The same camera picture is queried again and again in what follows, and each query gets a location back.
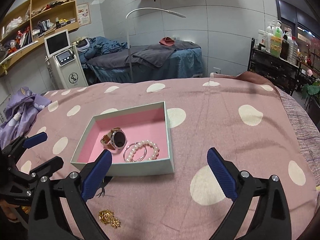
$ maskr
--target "pink bedsheet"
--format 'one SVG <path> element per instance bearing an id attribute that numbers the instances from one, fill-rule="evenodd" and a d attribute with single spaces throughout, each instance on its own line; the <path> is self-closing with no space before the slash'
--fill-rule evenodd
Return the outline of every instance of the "pink bedsheet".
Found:
<path id="1" fill-rule="evenodd" d="M 239 170 L 248 170 L 255 177 L 280 177 L 291 214 L 292 239 L 296 239 L 315 212 L 314 176 L 274 86 L 249 72 L 233 78 L 103 83 L 51 91 L 46 97 L 53 103 L 38 114 L 28 133 L 45 130 L 48 140 L 26 151 L 18 167 L 29 172 L 59 155 L 65 164 L 53 179 L 66 177 L 76 170 L 70 160 L 93 115 L 165 101 L 175 173 L 113 178 L 104 198 L 89 200 L 87 205 L 97 221 L 99 210 L 110 209 L 122 222 L 114 229 L 99 221 L 108 237 L 209 239 L 232 204 L 207 165 L 207 151 L 215 147 Z M 245 234 L 256 204 L 254 199 L 238 237 Z M 81 236 L 65 201 L 63 206 L 73 232 Z"/>

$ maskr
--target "pink box lining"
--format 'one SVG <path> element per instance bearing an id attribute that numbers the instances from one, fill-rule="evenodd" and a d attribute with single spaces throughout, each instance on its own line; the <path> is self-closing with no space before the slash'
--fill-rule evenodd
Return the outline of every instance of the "pink box lining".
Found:
<path id="1" fill-rule="evenodd" d="M 159 108 L 96 121 L 87 136 L 77 162 L 94 162 L 104 149 L 100 143 L 101 138 L 115 127 L 120 127 L 127 137 L 125 148 L 131 143 L 148 139 L 158 144 L 160 151 L 157 159 L 169 157 L 164 109 Z M 123 159 L 124 149 L 111 151 L 112 163 L 125 163 Z M 136 160 L 143 154 L 144 148 L 142 147 L 136 152 L 133 159 Z M 152 154 L 152 147 L 147 146 L 147 156 L 143 161 L 147 161 Z"/>

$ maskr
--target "purple fabric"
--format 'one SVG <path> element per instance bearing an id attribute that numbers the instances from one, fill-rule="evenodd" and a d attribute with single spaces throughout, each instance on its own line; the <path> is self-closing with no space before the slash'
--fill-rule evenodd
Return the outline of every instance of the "purple fabric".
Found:
<path id="1" fill-rule="evenodd" d="M 0 146 L 3 149 L 12 140 L 25 134 L 36 119 L 36 115 L 52 101 L 32 93 L 23 87 L 12 96 L 4 114 L 7 122 L 0 126 Z"/>

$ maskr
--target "electrical outlet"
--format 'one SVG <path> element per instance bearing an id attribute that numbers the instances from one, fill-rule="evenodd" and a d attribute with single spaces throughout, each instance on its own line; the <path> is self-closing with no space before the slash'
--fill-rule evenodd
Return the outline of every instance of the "electrical outlet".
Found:
<path id="1" fill-rule="evenodd" d="M 212 72 L 213 72 L 213 73 L 216 73 L 216 74 L 220 74 L 221 69 L 214 67 L 213 70 L 212 70 Z"/>

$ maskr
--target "watch face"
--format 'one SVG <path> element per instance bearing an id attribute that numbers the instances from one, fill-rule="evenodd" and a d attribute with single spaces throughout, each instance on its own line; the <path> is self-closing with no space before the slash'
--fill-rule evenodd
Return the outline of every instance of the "watch face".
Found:
<path id="1" fill-rule="evenodd" d="M 122 148 L 125 144 L 125 135 L 122 131 L 117 131 L 113 136 L 113 142 L 118 148 Z"/>

